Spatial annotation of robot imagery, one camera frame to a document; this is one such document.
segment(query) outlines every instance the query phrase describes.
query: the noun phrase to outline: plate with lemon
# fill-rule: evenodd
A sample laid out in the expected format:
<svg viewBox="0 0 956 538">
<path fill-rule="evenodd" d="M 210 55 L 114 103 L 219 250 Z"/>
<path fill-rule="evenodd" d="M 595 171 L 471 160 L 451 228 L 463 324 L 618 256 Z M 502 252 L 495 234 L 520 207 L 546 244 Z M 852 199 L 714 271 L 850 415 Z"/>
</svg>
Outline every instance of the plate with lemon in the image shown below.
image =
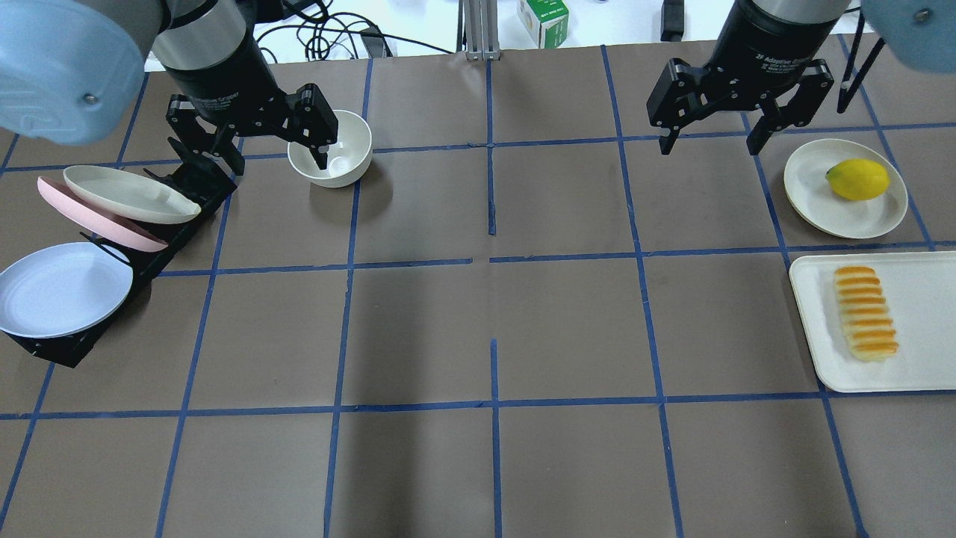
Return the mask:
<svg viewBox="0 0 956 538">
<path fill-rule="evenodd" d="M 796 212 L 827 234 L 878 237 L 906 216 L 909 196 L 900 173 L 882 155 L 855 142 L 807 143 L 790 156 L 783 178 Z"/>
</svg>

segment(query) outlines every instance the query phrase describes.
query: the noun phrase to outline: yellow lemon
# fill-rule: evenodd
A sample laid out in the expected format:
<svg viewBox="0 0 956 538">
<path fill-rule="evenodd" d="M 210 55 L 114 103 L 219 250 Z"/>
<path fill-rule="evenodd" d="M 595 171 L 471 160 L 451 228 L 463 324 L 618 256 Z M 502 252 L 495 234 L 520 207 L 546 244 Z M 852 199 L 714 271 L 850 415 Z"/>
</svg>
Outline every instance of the yellow lemon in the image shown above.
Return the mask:
<svg viewBox="0 0 956 538">
<path fill-rule="evenodd" d="M 849 159 L 827 170 L 827 181 L 847 200 L 872 200 L 889 188 L 890 174 L 876 161 Z"/>
</svg>

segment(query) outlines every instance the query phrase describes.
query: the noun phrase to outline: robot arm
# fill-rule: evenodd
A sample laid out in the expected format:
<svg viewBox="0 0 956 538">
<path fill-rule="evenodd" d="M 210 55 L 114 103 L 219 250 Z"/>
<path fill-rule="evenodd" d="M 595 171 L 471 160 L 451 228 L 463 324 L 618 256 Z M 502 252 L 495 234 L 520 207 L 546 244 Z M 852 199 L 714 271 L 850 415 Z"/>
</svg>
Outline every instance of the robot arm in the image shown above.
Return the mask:
<svg viewBox="0 0 956 538">
<path fill-rule="evenodd" d="M 808 124 L 835 83 L 826 61 L 814 56 L 849 3 L 735 0 L 710 61 L 692 67 L 672 58 L 647 101 L 651 124 L 666 130 L 661 153 L 670 153 L 682 128 L 721 110 L 763 111 L 747 138 L 751 155 L 774 132 Z M 956 71 L 956 2 L 864 0 L 862 10 L 910 67 Z"/>
<path fill-rule="evenodd" d="M 192 152 L 222 156 L 241 174 L 233 138 L 274 135 L 327 166 L 332 108 L 315 84 L 291 95 L 278 88 L 252 37 L 254 15 L 235 0 L 0 0 L 0 20 L 15 21 L 0 33 L 7 129 L 64 145 L 102 139 L 136 97 L 152 48 L 183 90 L 166 118 Z"/>
</svg>

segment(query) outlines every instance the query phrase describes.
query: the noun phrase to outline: bolt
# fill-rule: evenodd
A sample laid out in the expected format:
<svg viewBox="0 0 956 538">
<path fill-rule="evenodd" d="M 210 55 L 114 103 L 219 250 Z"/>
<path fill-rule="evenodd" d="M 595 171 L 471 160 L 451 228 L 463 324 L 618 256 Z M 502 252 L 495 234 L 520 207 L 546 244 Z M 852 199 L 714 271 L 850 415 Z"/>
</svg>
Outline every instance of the bolt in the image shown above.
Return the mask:
<svg viewBox="0 0 956 538">
<path fill-rule="evenodd" d="M 933 16 L 933 10 L 930 8 L 923 8 L 913 13 L 913 20 L 916 22 L 926 22 L 931 16 Z"/>
</svg>

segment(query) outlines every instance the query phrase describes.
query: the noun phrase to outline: green and white box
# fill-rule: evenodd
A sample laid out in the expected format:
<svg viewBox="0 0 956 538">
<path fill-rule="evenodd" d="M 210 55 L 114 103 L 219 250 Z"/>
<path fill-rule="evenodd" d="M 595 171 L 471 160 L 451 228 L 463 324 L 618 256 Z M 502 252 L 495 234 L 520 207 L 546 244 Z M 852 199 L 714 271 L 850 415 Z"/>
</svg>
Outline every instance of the green and white box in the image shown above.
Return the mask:
<svg viewBox="0 0 956 538">
<path fill-rule="evenodd" d="M 562 0 L 518 0 L 518 18 L 539 49 L 556 49 L 564 42 L 570 16 Z"/>
</svg>

